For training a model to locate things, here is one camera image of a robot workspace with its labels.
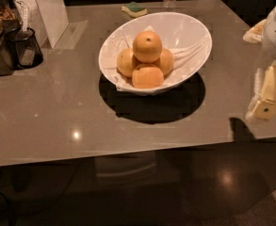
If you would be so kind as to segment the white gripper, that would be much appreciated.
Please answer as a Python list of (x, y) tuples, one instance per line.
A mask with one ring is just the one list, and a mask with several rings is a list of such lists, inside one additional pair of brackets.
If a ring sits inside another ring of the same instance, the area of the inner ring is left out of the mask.
[[(265, 20), (244, 34), (243, 40), (249, 43), (262, 42), (263, 51), (276, 59), (276, 6)], [(246, 119), (270, 121), (276, 115), (276, 61), (266, 69), (257, 69), (253, 92)]]

